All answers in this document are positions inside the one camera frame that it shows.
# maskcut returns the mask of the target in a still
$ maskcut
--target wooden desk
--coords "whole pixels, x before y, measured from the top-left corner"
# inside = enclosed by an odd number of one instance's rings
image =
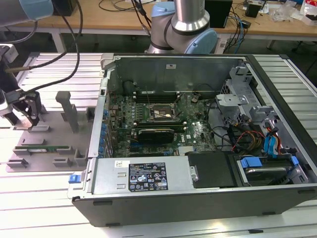
[[[119,35],[145,35],[137,19],[135,12],[108,12],[98,7],[100,0],[79,0],[83,9],[84,29],[86,34],[119,34]],[[307,26],[302,21],[293,19],[292,22],[273,22],[268,14],[258,14],[257,18],[245,17],[245,12],[236,8],[242,0],[234,0],[235,12],[242,18],[252,23],[246,38],[268,39],[268,40],[294,40],[294,41],[317,41],[317,27]],[[120,7],[128,8],[132,4],[121,2]],[[115,8],[110,0],[105,0],[102,7],[107,9]],[[153,4],[144,5],[148,17],[151,16]],[[72,16],[67,17],[74,32],[79,28],[79,11],[75,10]],[[11,30],[30,31],[33,23],[23,23],[13,27]],[[228,20],[225,28],[216,28],[219,41],[216,52],[221,54],[223,46],[235,32],[236,25],[232,19]],[[58,52],[64,51],[64,44],[61,33],[69,33],[61,17],[51,16],[39,21],[39,32],[52,34]]]

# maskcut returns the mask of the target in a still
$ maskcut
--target blue latch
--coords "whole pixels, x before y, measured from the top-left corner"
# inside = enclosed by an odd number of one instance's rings
[[[262,167],[262,163],[259,157],[244,157],[240,161],[243,168]]]
[[[80,175],[70,175],[68,179],[68,183],[81,183]]]
[[[296,166],[296,165],[299,164],[298,159],[296,158],[296,156],[292,156],[292,157],[291,157],[291,160],[292,160],[294,166]]]

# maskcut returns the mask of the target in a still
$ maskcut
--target black box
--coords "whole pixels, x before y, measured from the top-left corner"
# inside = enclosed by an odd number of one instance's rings
[[[261,7],[262,6],[260,4],[249,3],[246,10],[246,16],[256,18]]]
[[[63,16],[71,16],[77,6],[75,0],[52,0],[52,2],[57,6],[58,10]],[[53,15],[59,16],[55,7]]]
[[[205,0],[205,10],[210,15],[211,28],[225,28],[232,0]]]

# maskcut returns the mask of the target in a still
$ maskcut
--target white sticker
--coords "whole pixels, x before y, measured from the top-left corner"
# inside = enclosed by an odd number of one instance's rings
[[[176,69],[176,65],[175,64],[167,64],[166,69]]]
[[[114,162],[115,168],[127,168],[129,167],[130,161],[129,160],[116,160]]]

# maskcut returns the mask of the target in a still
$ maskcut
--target table leg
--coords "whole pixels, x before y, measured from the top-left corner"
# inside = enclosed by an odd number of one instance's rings
[[[52,31],[51,35],[53,37],[57,52],[63,53],[64,51],[66,51],[65,43],[61,33],[59,31]]]
[[[228,39],[230,38],[230,34],[219,34],[218,36],[219,38],[214,53],[221,55],[223,54]]]
[[[266,48],[268,48],[269,50],[272,49],[274,43],[275,43],[275,40],[270,40]]]

